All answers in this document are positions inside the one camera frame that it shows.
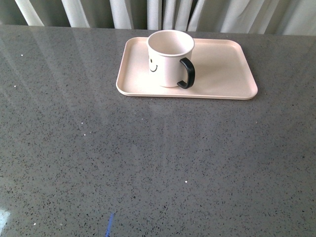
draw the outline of tray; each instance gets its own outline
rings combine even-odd
[[[241,46],[225,39],[194,39],[191,61],[196,79],[191,88],[156,85],[148,79],[146,40],[137,37],[126,42],[116,83],[124,95],[247,100],[258,92]]]

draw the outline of curtain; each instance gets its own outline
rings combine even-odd
[[[316,0],[0,0],[0,24],[316,35]]]

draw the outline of blue mark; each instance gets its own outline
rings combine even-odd
[[[111,216],[110,216],[110,219],[109,219],[108,228],[107,228],[107,233],[105,234],[105,237],[109,237],[113,216],[114,216],[114,213],[111,213]]]

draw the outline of countertop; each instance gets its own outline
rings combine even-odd
[[[0,26],[4,237],[316,236],[316,37],[239,43],[251,100],[128,97],[153,31]]]

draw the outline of white mug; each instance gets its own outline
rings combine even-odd
[[[194,39],[175,30],[157,31],[147,39],[150,79],[164,87],[188,89],[194,84],[195,69],[190,61]]]

